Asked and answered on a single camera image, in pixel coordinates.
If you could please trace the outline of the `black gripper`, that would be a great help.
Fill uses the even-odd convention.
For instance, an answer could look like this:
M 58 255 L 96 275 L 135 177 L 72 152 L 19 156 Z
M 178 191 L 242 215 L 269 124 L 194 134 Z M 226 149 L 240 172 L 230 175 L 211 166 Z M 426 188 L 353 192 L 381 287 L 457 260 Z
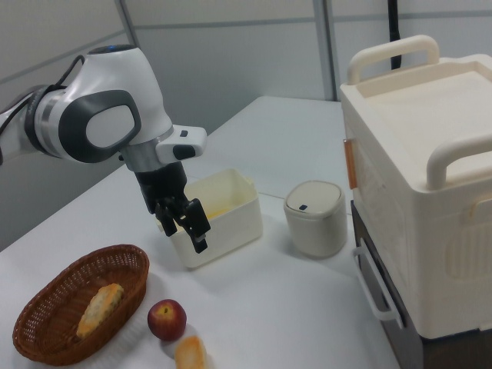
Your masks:
M 208 248 L 206 234 L 211 230 L 201 202 L 189 201 L 184 189 L 187 177 L 181 162 L 165 165 L 156 171 L 136 172 L 148 211 L 155 214 L 165 234 L 171 237 L 177 232 L 176 221 L 180 217 L 196 254 Z

